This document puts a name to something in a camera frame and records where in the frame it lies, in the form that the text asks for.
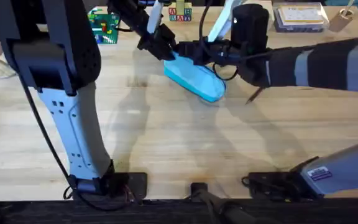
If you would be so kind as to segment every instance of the blue object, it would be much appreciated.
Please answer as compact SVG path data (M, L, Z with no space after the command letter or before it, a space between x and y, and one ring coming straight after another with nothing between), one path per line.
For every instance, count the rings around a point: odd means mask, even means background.
M189 58L173 53L175 60L164 61L164 74L208 102L218 101L226 91L223 80L205 66L194 65Z

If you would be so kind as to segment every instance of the wooden table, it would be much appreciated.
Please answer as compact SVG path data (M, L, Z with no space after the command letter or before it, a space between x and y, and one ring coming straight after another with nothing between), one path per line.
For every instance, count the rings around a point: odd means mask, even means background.
M195 7L189 23L164 21L177 40L197 39L202 10ZM220 10L210 9L205 35ZM326 7L329 17L338 10ZM268 35L273 48L358 37L358 16L338 34ZM121 33L117 45L100 46L96 106L116 169L147 172L147 198L183 198L192 182L207 182L221 197L246 198L240 178L250 171L287 170L358 143L358 93L270 88L245 105L255 87L237 77L211 105L164 76L162 62L136 49L138 40ZM66 164L52 118L38 96L35 102ZM66 186L18 78L0 78L0 200L61 200ZM358 197L358 190L333 195L340 196Z

